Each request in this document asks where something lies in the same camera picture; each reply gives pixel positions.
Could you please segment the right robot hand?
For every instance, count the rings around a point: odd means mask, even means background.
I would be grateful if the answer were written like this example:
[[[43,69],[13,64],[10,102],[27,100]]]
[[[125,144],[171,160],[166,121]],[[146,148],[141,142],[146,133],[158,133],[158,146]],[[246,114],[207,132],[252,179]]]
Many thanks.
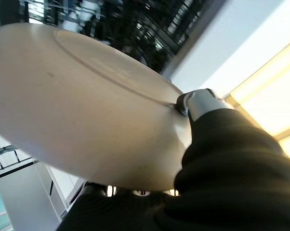
[[[192,142],[178,196],[141,197],[86,183],[60,231],[290,231],[290,159],[278,142],[210,89],[178,97]]]

